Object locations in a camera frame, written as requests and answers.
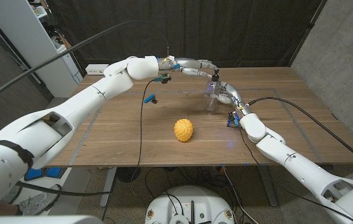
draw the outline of yellow ball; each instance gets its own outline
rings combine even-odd
[[[175,123],[174,130],[179,141],[187,141],[193,134],[193,124],[188,119],[180,119]]]

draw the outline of wire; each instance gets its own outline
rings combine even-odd
[[[108,198],[107,198],[107,203],[106,203],[106,206],[104,207],[103,215],[101,216],[101,220],[102,221],[104,221],[104,218],[106,217],[107,209],[110,206],[110,198],[111,198],[111,195],[109,195]]]
[[[171,194],[169,194],[169,193],[167,193],[167,194],[168,194],[168,196],[172,196],[172,197],[176,198],[176,200],[179,202],[179,205],[181,205],[181,208],[182,208],[182,215],[184,215],[183,206],[182,206],[181,201],[180,201],[177,197],[175,197],[174,195],[171,195]]]
[[[253,160],[258,164],[258,167],[260,168],[260,170],[261,170],[274,184],[276,184],[279,188],[283,189],[284,191],[286,191],[286,192],[288,192],[288,193],[290,193],[290,194],[292,194],[292,195],[294,195],[294,196],[296,196],[296,197],[299,197],[299,198],[301,198],[301,199],[303,199],[303,200],[306,200],[306,201],[308,201],[308,202],[311,202],[311,203],[313,203],[313,204],[319,205],[319,206],[321,206],[321,207],[323,207],[323,208],[329,209],[329,210],[331,210],[331,211],[333,211],[333,212],[336,212],[336,213],[342,215],[343,217],[346,217],[346,218],[348,218],[348,219],[350,219],[350,220],[353,221],[353,218],[352,218],[352,217],[350,217],[350,216],[348,216],[348,215],[345,215],[345,214],[343,214],[342,212],[339,212],[339,211],[337,211],[337,210],[335,210],[335,209],[333,209],[333,208],[330,208],[330,207],[328,207],[328,206],[322,205],[322,204],[320,204],[320,203],[317,203],[317,202],[315,202],[315,201],[312,201],[312,200],[307,199],[307,198],[305,198],[305,197],[302,197],[302,196],[300,196],[300,195],[297,195],[296,193],[292,193],[292,192],[290,192],[289,190],[287,190],[287,189],[285,189],[284,187],[282,187],[280,184],[278,184],[275,180],[273,180],[273,179],[262,169],[262,167],[261,167],[261,165],[259,165],[259,162],[257,161],[257,159],[253,156],[251,149],[248,147],[248,145],[246,144],[246,142],[245,142],[245,140],[244,140],[243,133],[241,132],[241,128],[240,128],[240,134],[241,134],[241,138],[243,139],[243,142],[244,142],[245,146],[246,146],[247,149],[250,151]]]
[[[288,101],[288,100],[284,100],[281,98],[277,98],[277,97],[272,97],[272,96],[267,96],[267,97],[261,97],[258,98],[256,100],[253,100],[249,103],[247,103],[247,106],[251,106],[252,104],[260,101],[260,100],[278,100],[278,101],[282,101],[285,102],[291,106],[294,106],[296,109],[300,110],[302,113],[304,113],[306,116],[308,116],[310,119],[312,119],[312,121],[314,121],[316,124],[318,124],[321,128],[323,128],[325,131],[327,131],[332,137],[334,137],[335,139],[337,139],[342,145],[344,145],[348,150],[350,150],[350,152],[353,153],[353,148],[350,147],[350,145],[346,144],[341,138],[339,138],[336,134],[334,134],[332,131],[330,131],[327,127],[325,127],[322,123],[320,123],[318,120],[316,120],[316,118],[314,118],[312,115],[310,115],[308,112],[306,112],[304,109],[300,108],[298,105]]]
[[[146,25],[149,25],[149,26],[155,28],[156,30],[160,31],[160,32],[163,34],[164,39],[165,39],[165,42],[166,42],[166,45],[167,45],[167,56],[169,55],[169,43],[168,43],[168,39],[167,39],[167,37],[166,37],[166,34],[165,34],[160,28],[158,28],[158,27],[156,27],[156,26],[150,24],[150,23],[147,22],[147,21],[126,21],[126,22],[119,23],[119,24],[117,24],[117,25],[115,25],[115,26],[112,26],[112,27],[110,27],[110,28],[108,28],[108,29],[105,29],[105,30],[103,30],[103,31],[101,31],[101,32],[99,32],[99,33],[97,33],[97,34],[95,34],[95,35],[93,35],[93,36],[91,36],[91,37],[89,37],[89,38],[87,38],[87,39],[85,39],[85,40],[83,40],[83,41],[77,43],[77,44],[75,44],[74,46],[70,47],[69,49],[63,51],[62,53],[59,53],[58,55],[53,56],[53,57],[47,59],[46,61],[44,61],[44,62],[42,62],[42,63],[36,65],[35,67],[32,67],[32,68],[28,69],[27,71],[23,72],[23,73],[20,74],[19,76],[13,78],[12,80],[8,81],[8,82],[5,83],[3,86],[1,86],[1,87],[0,87],[0,93],[1,93],[2,91],[4,91],[6,88],[8,88],[9,86],[13,85],[13,84],[14,84],[15,82],[17,82],[18,80],[20,80],[20,79],[22,79],[22,78],[28,76],[30,73],[35,72],[36,70],[38,70],[38,69],[40,69],[40,68],[42,68],[42,67],[44,67],[44,66],[46,66],[46,65],[48,65],[48,64],[50,64],[50,63],[52,63],[52,62],[54,62],[55,60],[57,60],[57,59],[63,57],[64,55],[67,55],[67,54],[69,54],[70,52],[73,52],[74,50],[77,50],[77,49],[79,49],[80,47],[83,47],[84,45],[89,44],[89,43],[92,42],[93,40],[96,40],[97,38],[99,38],[99,37],[101,37],[101,36],[103,36],[103,35],[106,35],[106,34],[108,34],[108,33],[110,33],[110,32],[113,32],[114,30],[117,30],[118,28],[120,28],[120,27],[122,27],[122,26],[124,26],[124,25],[127,25],[127,24],[134,24],[134,23],[146,24]]]
[[[153,193],[151,193],[151,191],[150,191],[150,189],[149,189],[149,186],[147,185],[147,175],[148,175],[152,170],[157,169],[157,168],[159,168],[159,167],[154,167],[154,168],[152,168],[151,170],[149,170],[149,171],[146,173],[146,176],[144,177],[144,184],[146,185],[146,188],[147,188],[148,192],[150,193],[150,195],[151,195],[153,198],[155,198],[155,197],[154,197]]]
[[[215,219],[212,221],[212,223],[215,223],[216,219],[219,217],[220,214],[222,214],[222,212],[226,212],[227,209],[225,208],[225,210],[222,210],[221,212],[218,213],[218,215],[215,217]]]
[[[167,192],[166,190],[165,190],[165,193],[166,193],[166,195],[168,196],[169,200],[171,201],[172,205],[173,205],[174,208],[175,208],[175,215],[177,215],[177,210],[176,210],[176,207],[175,207],[174,202],[172,201],[171,197],[169,196],[169,194],[168,194],[168,192]]]
[[[237,223],[237,217],[236,217],[236,214],[233,212],[233,210],[232,210],[232,214],[233,214],[233,216],[234,216],[234,223],[238,224],[238,223]]]
[[[133,182],[132,182],[132,180],[133,180],[133,177],[134,177],[134,175],[136,174],[136,171],[138,170],[138,168],[139,168],[139,164],[140,164],[140,158],[141,158],[141,141],[142,141],[142,136],[143,136],[143,131],[142,131],[142,127],[141,127],[141,120],[142,120],[142,113],[143,113],[143,101],[144,101],[144,95],[146,94],[146,90],[147,90],[147,87],[149,86],[149,84],[151,83],[151,82],[153,82],[154,80],[151,80],[150,82],[148,82],[147,83],[147,85],[146,85],[146,88],[144,88],[144,92],[143,92],[143,99],[141,100],[141,107],[140,107],[140,149],[139,149],[139,159],[138,159],[138,165],[136,165],[136,168],[135,168],[135,170],[134,170],[134,172],[133,172],[133,175],[132,175],[132,177],[131,177],[131,189],[132,189],[132,192],[133,192],[133,194],[135,195],[135,196],[138,196],[135,192],[134,192],[134,190],[133,190]]]
[[[68,195],[68,196],[78,196],[78,197],[84,197],[84,196],[95,196],[95,195],[105,195],[108,194],[109,197],[112,194],[111,192],[92,192],[92,193],[80,193],[80,192],[66,192],[63,190],[54,190],[54,189],[48,189],[46,187],[41,187],[41,186],[36,186],[33,184],[27,184],[21,181],[18,181],[16,183],[17,186],[19,187],[25,187],[28,189],[32,189],[32,190],[38,190],[41,192],[47,192],[47,193],[51,193],[51,194],[57,194],[57,195]]]
[[[243,224],[243,223],[244,223],[244,213],[243,213],[242,216],[240,216],[240,219],[238,220],[238,222],[239,222],[240,224]]]
[[[165,170],[166,172],[166,178],[168,179],[168,183],[171,187],[174,187],[172,184],[171,184],[171,180],[169,179],[169,175],[168,175],[168,170]]]
[[[108,218],[108,219],[111,220],[114,224],[116,224],[112,218],[110,218],[110,217],[105,217],[104,219],[106,219],[106,218]]]
[[[233,186],[233,184],[232,184],[232,181],[230,180],[230,178],[228,177],[228,175],[227,175],[227,173],[226,173],[226,167],[224,167],[224,172],[225,172],[225,175],[226,175],[226,177],[227,177],[227,179],[228,179],[230,185],[232,186],[232,189],[233,189],[233,191],[234,191],[234,194],[236,195],[236,199],[237,199],[238,205],[239,205],[240,208],[241,208],[241,211],[243,211],[243,213],[245,213],[254,223],[258,224],[258,222],[257,222],[255,219],[253,219],[253,218],[250,216],[250,214],[248,214],[248,212],[246,212],[246,211],[244,210],[244,208],[241,206],[241,203],[240,203],[240,201],[239,201],[239,199],[238,199],[238,196],[237,196],[236,190],[234,189],[234,186]]]

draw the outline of gray wall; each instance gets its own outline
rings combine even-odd
[[[327,1],[292,67],[353,134],[353,1]]]

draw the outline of white robot body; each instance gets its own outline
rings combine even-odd
[[[232,209],[228,203],[211,190],[195,185],[183,185],[169,189],[167,193],[179,199],[180,203],[176,198],[168,197],[164,192],[150,203],[145,224],[177,223],[177,221],[180,221],[180,224],[189,224],[189,222],[192,222],[192,213],[194,214],[194,222],[192,223],[207,221],[211,221],[211,223],[234,223]],[[194,212],[192,212],[192,201],[194,202]]]

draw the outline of wall outlet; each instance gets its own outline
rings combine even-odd
[[[88,75],[104,75],[104,69],[108,67],[108,64],[89,64],[85,70]]]

